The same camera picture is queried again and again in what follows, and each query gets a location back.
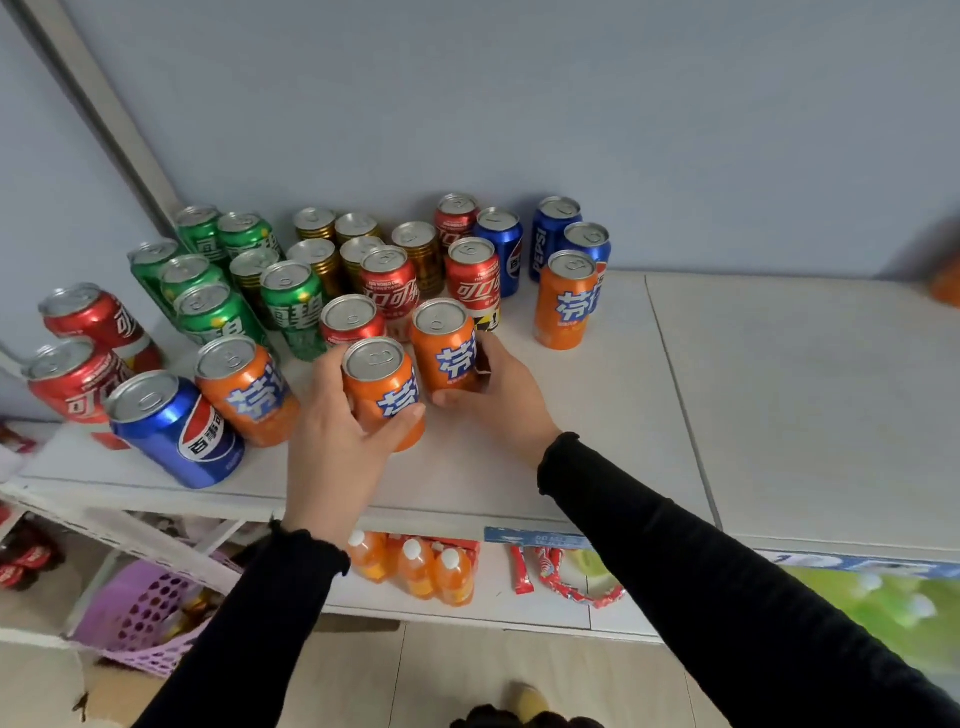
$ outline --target person's left hand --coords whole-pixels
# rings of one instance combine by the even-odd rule
[[[331,349],[313,364],[310,395],[290,438],[282,524],[288,533],[305,528],[339,548],[373,498],[387,458],[426,411],[411,404],[378,432],[364,432],[344,393],[347,348]]]

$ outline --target red coca-cola can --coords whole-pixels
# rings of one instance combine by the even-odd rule
[[[417,270],[402,248],[389,246],[367,255],[360,263],[364,293],[387,320],[387,335],[410,341],[410,313],[420,303]]]
[[[446,255],[446,287],[480,331],[500,323],[500,258],[490,240],[464,237]]]
[[[87,425],[97,442],[130,447],[110,432],[104,402],[133,373],[106,345],[79,336],[41,347],[23,366],[23,376],[31,392],[67,420]]]
[[[60,338],[88,336],[113,349],[134,372],[163,369],[163,354],[120,300],[93,283],[58,288],[39,305],[43,324]]]

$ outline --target floor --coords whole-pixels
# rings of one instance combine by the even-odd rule
[[[280,726],[446,726],[474,705],[501,703],[511,681],[537,686],[562,715],[608,728],[728,725],[663,646],[410,623],[396,632],[312,635]],[[83,692],[77,654],[0,645],[4,724],[79,726],[71,711]]]

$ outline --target can lid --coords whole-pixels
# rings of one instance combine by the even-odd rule
[[[467,215],[480,207],[471,195],[453,192],[443,195],[437,203],[437,209],[444,215]]]
[[[413,319],[418,331],[439,336],[459,331],[467,317],[467,310],[459,301],[434,299],[417,306]]]
[[[366,212],[348,212],[338,217],[333,227],[341,235],[355,237],[372,231],[376,227],[376,220]]]
[[[220,210],[213,205],[191,205],[178,212],[174,222],[178,228],[193,228],[219,216]]]
[[[248,231],[260,222],[260,216],[255,212],[227,212],[217,220],[217,230],[220,232]]]
[[[581,248],[599,248],[610,240],[610,234],[596,223],[574,223],[564,228],[564,237]]]
[[[580,214],[580,204],[569,197],[545,197],[537,209],[554,220],[567,220]]]
[[[518,222],[519,216],[503,207],[487,207],[477,213],[477,225],[489,231],[508,231]]]
[[[273,248],[253,248],[244,251],[230,262],[230,272],[238,278],[259,278],[260,274],[279,260],[279,253]]]
[[[242,372],[256,358],[256,344],[234,334],[214,339],[197,352],[195,374],[203,379],[226,379]]]
[[[164,283],[183,283],[192,280],[210,267],[205,255],[178,255],[160,269]]]
[[[302,231],[318,231],[336,219],[331,210],[323,207],[305,207],[294,215],[294,227]]]
[[[407,252],[402,248],[388,246],[375,250],[360,263],[360,267],[370,273],[392,273],[407,262]]]
[[[335,246],[325,237],[312,237],[309,240],[301,240],[287,251],[287,257],[290,260],[296,260],[300,263],[310,265],[312,263],[323,263],[325,260],[333,257],[337,252]]]
[[[593,258],[580,251],[557,251],[546,261],[546,265],[553,273],[566,280],[588,279],[597,269]]]
[[[180,391],[180,378],[164,370],[144,372],[114,389],[104,408],[116,423],[135,423],[169,404]]]
[[[483,237],[462,237],[446,252],[456,263],[485,263],[496,255],[496,248]]]
[[[103,293],[96,283],[76,283],[67,288],[58,288],[47,296],[37,308],[41,316],[59,318],[83,311]]]
[[[164,237],[156,243],[140,243],[135,251],[127,253],[130,265],[153,265],[166,260],[180,249],[180,243]]]
[[[29,381],[56,379],[82,367],[93,355],[94,343],[85,336],[62,339],[40,347],[20,370]]]
[[[365,326],[376,316],[376,303],[359,293],[334,299],[320,312],[320,320],[334,331],[353,331]]]
[[[406,353],[386,336],[361,339],[344,354],[344,372],[357,381],[380,381],[403,366]]]
[[[219,308],[229,297],[226,283],[202,283],[181,293],[174,301],[174,310],[182,316],[200,316]]]
[[[340,257],[347,263],[360,265],[363,259],[377,248],[383,248],[386,245],[383,240],[373,235],[361,235],[352,237],[340,246]]]
[[[260,274],[260,285],[271,291],[289,291],[303,285],[312,275],[313,269],[309,265],[282,260]]]

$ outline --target blue pepsi can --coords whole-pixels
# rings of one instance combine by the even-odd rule
[[[145,372],[113,390],[110,429],[187,488],[233,473],[246,444],[196,385],[170,372]]]
[[[564,237],[560,240],[561,251],[580,251],[586,253],[597,264],[597,284],[593,286],[593,296],[590,298],[590,313],[597,309],[600,303],[600,286],[607,272],[610,262],[610,234],[602,225],[596,223],[574,223],[564,228]]]
[[[564,236],[564,228],[583,219],[580,205],[568,197],[548,197],[538,205],[531,231],[530,280],[540,282],[540,269],[560,249],[557,243]]]
[[[487,207],[477,213],[473,234],[490,240],[500,257],[500,298],[513,296],[520,287],[520,253],[523,226],[520,218],[502,207]]]

